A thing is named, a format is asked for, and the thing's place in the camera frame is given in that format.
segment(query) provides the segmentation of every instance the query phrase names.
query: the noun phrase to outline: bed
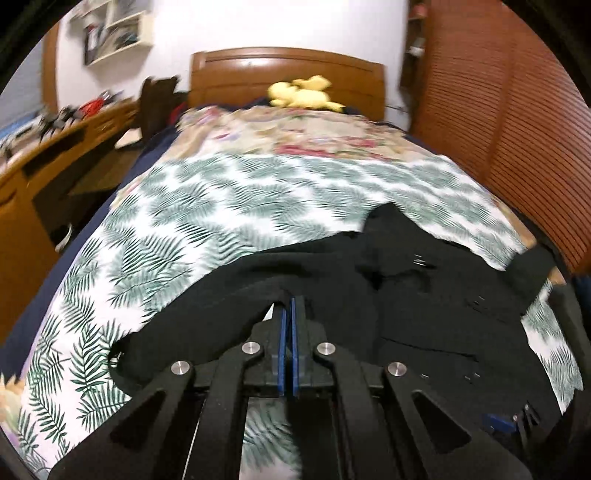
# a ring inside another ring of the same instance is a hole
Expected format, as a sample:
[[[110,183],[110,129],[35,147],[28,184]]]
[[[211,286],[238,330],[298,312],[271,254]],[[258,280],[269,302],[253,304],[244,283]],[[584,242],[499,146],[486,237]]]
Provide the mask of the bed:
[[[106,369],[110,345],[220,265],[359,230],[367,211],[388,201],[497,269],[535,241],[452,160],[380,124],[383,66],[266,47],[199,52],[191,65],[194,109],[151,140],[119,192],[54,267],[2,351],[2,427],[40,478],[128,400]],[[244,105],[271,83],[314,74],[333,82],[334,101],[364,116],[217,106]],[[154,268],[142,269],[146,262]],[[551,285],[522,324],[564,411],[583,384],[546,302]],[[242,464],[244,478],[263,470],[297,476],[280,401],[251,402]]]

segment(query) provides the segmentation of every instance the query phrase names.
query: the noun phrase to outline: wall shelf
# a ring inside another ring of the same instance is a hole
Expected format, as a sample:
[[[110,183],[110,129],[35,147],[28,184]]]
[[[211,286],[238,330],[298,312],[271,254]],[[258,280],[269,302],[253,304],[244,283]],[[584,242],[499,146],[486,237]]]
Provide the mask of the wall shelf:
[[[70,17],[70,21],[79,20],[93,12],[96,12],[97,10],[100,10],[101,8],[107,8],[111,1],[112,0],[103,0],[102,2],[95,2],[87,8],[85,8],[86,6],[82,5],[76,11],[76,14]]]
[[[98,65],[99,63],[103,63],[104,60],[109,59],[113,56],[116,56],[117,54],[124,52],[124,51],[136,50],[136,49],[141,49],[141,48],[151,48],[152,46],[153,46],[153,44],[143,42],[140,40],[140,41],[137,41],[136,43],[132,43],[131,45],[126,45],[125,47],[119,48],[118,50],[112,51],[111,53],[108,53],[107,55],[103,55],[102,57],[97,58],[96,60],[92,61],[92,63],[89,63],[87,65],[87,67],[93,67],[93,66]]]
[[[118,10],[117,0],[108,0],[104,17],[101,18],[104,29],[101,36],[101,45],[97,47],[94,58],[87,67],[94,67],[102,64],[105,60],[111,59],[113,56],[129,50],[145,50],[152,47],[153,37],[153,17],[148,11],[136,12],[127,15],[119,20],[114,20],[120,13]],[[124,44],[120,48],[116,48],[121,42],[121,37],[125,35],[133,35],[137,41],[130,44]]]

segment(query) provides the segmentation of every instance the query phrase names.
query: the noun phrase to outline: bedspread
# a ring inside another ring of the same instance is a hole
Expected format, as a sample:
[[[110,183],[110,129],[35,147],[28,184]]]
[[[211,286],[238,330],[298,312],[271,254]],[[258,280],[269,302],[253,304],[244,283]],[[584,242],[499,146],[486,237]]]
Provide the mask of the bedspread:
[[[202,157],[235,153],[357,160],[410,160],[418,158],[413,153],[428,155],[399,130],[363,116],[335,112],[268,106],[227,112],[213,106],[185,113],[180,129],[179,150],[171,150],[170,158],[196,152]]]
[[[106,369],[109,346],[190,284],[242,255],[358,230],[367,211],[389,201],[495,268],[524,248],[489,194],[441,157],[390,163],[223,154],[155,165],[87,241],[47,312],[18,416],[27,462],[47,472],[127,401]],[[565,408],[580,375],[546,294],[523,324]],[[243,475],[279,464],[298,475],[282,408],[252,402]]]

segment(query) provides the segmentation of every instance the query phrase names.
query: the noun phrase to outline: navy blue sheet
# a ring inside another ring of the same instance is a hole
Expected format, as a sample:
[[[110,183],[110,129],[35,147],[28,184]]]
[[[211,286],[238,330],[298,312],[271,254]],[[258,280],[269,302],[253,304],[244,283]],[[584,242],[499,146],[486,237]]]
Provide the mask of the navy blue sheet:
[[[148,170],[168,150],[178,133],[174,127],[168,127],[155,135],[146,145],[142,154],[136,160],[134,166],[125,176],[121,185],[126,185]],[[8,338],[0,348],[0,372],[8,380],[11,376],[19,377],[22,366],[31,349],[31,345],[41,325],[41,321],[47,312],[47,308],[55,295],[68,268],[76,255],[88,240],[91,234],[103,221],[109,212],[109,205],[115,198],[116,192],[97,210],[90,222],[82,229],[78,236],[72,240],[64,254],[49,272],[37,295],[22,313]]]

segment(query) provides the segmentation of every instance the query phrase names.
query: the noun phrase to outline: metal screw head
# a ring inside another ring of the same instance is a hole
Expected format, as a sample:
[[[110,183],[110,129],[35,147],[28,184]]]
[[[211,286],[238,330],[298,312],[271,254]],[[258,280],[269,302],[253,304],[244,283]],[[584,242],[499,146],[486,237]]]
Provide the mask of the metal screw head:
[[[175,362],[172,364],[170,369],[175,375],[184,375],[189,371],[189,363],[185,360],[181,360],[180,362]]]
[[[316,350],[320,355],[332,355],[336,352],[336,347],[332,343],[322,342],[318,344]]]
[[[242,351],[248,355],[254,355],[261,349],[261,346],[256,342],[246,342],[242,345]]]
[[[401,377],[407,372],[406,365],[402,362],[392,362],[388,365],[388,373],[395,377]]]

